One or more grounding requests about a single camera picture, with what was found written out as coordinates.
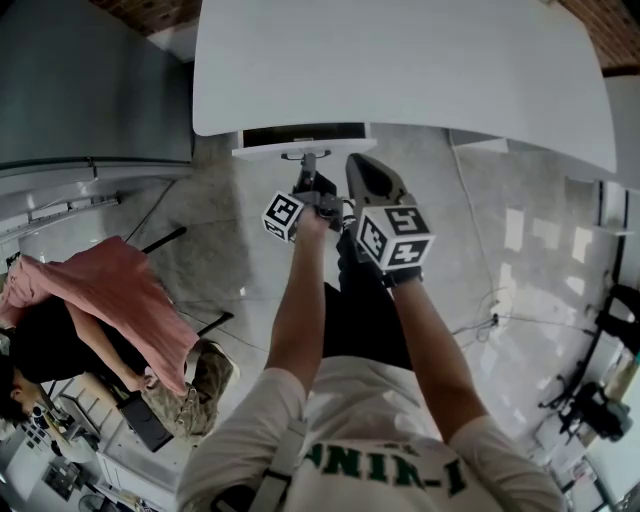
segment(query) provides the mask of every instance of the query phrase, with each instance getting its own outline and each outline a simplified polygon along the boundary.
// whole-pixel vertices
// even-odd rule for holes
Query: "black chair leg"
[[[152,243],[146,249],[142,249],[142,252],[145,253],[145,254],[149,254],[149,253],[155,251],[156,249],[162,247],[167,242],[171,242],[171,240],[175,240],[176,238],[184,235],[186,232],[187,232],[187,228],[185,228],[185,227],[178,228],[173,233],[165,236],[164,238],[161,238],[157,242]]]
[[[199,330],[198,337],[202,338],[208,332],[213,331],[216,327],[220,327],[222,324],[228,322],[234,317],[235,315],[233,313],[229,313],[228,311],[225,311],[224,313],[222,313],[222,316],[218,318],[215,322],[207,325],[204,329]]]

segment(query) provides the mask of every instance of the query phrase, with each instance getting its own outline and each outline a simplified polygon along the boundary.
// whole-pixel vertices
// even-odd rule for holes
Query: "cable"
[[[451,334],[453,336],[456,336],[456,335],[458,335],[460,333],[463,333],[463,332],[466,332],[466,331],[470,331],[471,329],[477,329],[477,328],[480,328],[480,327],[486,327],[487,325],[492,325],[492,324],[494,324],[493,318],[491,318],[489,320],[485,320],[484,322],[479,323],[477,325],[470,325],[468,327],[460,327],[460,329],[457,329],[457,330],[453,331]]]
[[[490,324],[490,325],[486,325],[484,327],[480,327],[476,330],[476,339],[475,341],[477,341],[480,344],[484,344],[487,343],[489,341],[489,337],[491,336],[491,330],[498,325],[498,319],[495,318],[495,322]],[[480,337],[480,333],[481,332],[486,332],[485,336],[482,336],[482,338]]]
[[[469,343],[465,343],[464,345],[459,345],[460,350],[462,350],[464,352],[465,350],[467,350],[474,343],[476,343],[476,340],[471,340]]]
[[[595,336],[595,332],[594,331],[590,331],[589,329],[583,329],[582,327],[578,327],[576,325],[570,325],[570,324],[563,324],[561,322],[550,322],[547,320],[537,320],[535,318],[524,318],[521,316],[513,316],[513,315],[509,315],[509,316],[501,316],[498,315],[498,318],[505,318],[507,320],[515,320],[517,322],[530,322],[533,324],[543,324],[543,325],[557,325],[558,327],[566,327],[568,329],[574,329],[576,331],[582,331],[585,334],[588,334],[590,336]]]
[[[478,307],[476,308],[476,312],[475,312],[475,315],[474,315],[474,320],[476,320],[476,321],[478,320],[478,316],[479,316],[479,314],[480,314],[480,310],[482,309],[482,305],[484,304],[485,299],[486,299],[487,297],[491,296],[491,295],[497,295],[497,294],[498,294],[498,292],[501,292],[501,291],[503,291],[503,290],[506,290],[506,291],[507,291],[507,293],[509,294],[509,303],[511,304],[511,308],[509,309],[509,314],[512,314],[512,313],[513,313],[513,308],[514,308],[514,300],[513,300],[513,296],[511,295],[511,292],[510,292],[510,290],[509,290],[509,288],[508,288],[508,287],[506,287],[506,286],[501,286],[501,287],[500,287],[500,288],[498,288],[497,290],[493,290],[493,289],[492,289],[491,291],[489,291],[489,292],[485,293],[485,294],[482,296],[482,298],[478,301]],[[494,305],[498,305],[498,304],[500,304],[500,301],[494,298],[494,302],[493,302],[492,306],[494,306]]]
[[[151,217],[151,214],[155,211],[155,209],[158,207],[160,202],[164,199],[164,196],[167,195],[169,190],[171,190],[171,187],[173,187],[175,184],[176,184],[175,181],[172,181],[171,183],[169,183],[169,186],[164,189],[164,191],[162,192],[162,194],[160,194],[160,197],[158,197],[158,200],[155,202],[155,204],[151,207],[151,209],[147,212],[147,214],[144,216],[144,218],[138,223],[138,225],[134,228],[134,230],[131,232],[131,234],[124,241],[125,243],[129,243],[129,240],[131,240],[133,235],[135,235],[138,232],[138,230],[142,227],[142,225],[145,222],[147,222],[149,217]]]
[[[471,220],[473,221],[473,226],[476,230],[476,237],[478,238],[478,243],[480,244],[480,251],[482,252],[482,257],[484,259],[484,265],[487,270],[487,277],[489,278],[489,286],[491,286],[491,293],[494,292],[495,287],[493,286],[493,277],[491,276],[491,269],[489,268],[489,259],[487,258],[487,251],[485,251],[484,243],[482,242],[482,236],[480,235],[480,228],[478,227],[478,221],[476,219],[476,209],[473,206],[473,202],[471,201],[471,194],[469,194],[469,189],[467,188],[467,184],[462,177],[462,166],[460,164],[460,156],[458,155],[458,150],[453,142],[453,131],[449,130],[449,145],[451,146],[451,152],[453,153],[453,158],[456,162],[456,170],[458,171],[458,178],[460,178],[460,183],[462,184],[462,189],[464,190],[464,194],[467,197],[467,204],[469,205],[469,211],[471,212]]]

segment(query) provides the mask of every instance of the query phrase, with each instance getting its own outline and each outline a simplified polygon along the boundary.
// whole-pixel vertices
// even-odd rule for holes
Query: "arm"
[[[291,273],[278,309],[267,368],[296,376],[307,393],[324,346],[324,241],[329,224],[310,208],[298,223]]]
[[[446,443],[494,497],[524,512],[566,509],[551,477],[520,453],[478,397],[462,351],[417,279],[393,290],[411,362]]]
[[[118,402],[111,394],[111,391],[93,373],[85,372],[76,377],[84,388],[91,393],[94,398],[100,400],[109,409],[118,409]]]
[[[69,302],[65,302],[78,338],[84,341],[102,359],[113,373],[127,386],[129,391],[138,391],[145,385],[144,377],[136,375],[113,348],[100,324],[89,313],[85,313]]]
[[[422,283],[393,289],[409,356],[429,411],[445,442],[487,411],[478,397],[462,351]]]

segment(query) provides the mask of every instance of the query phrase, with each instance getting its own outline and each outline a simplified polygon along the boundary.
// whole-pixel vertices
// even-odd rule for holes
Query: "hand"
[[[329,229],[329,221],[320,217],[311,206],[305,207],[298,219],[297,237],[324,235]]]
[[[150,375],[137,375],[133,371],[127,373],[129,375],[122,379],[122,382],[131,393],[142,391],[153,384],[153,377]]]

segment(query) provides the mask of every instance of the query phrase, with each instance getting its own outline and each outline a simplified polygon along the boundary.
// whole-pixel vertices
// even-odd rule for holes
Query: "white table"
[[[584,26],[539,0],[204,0],[196,133],[376,122],[555,150],[615,172]]]

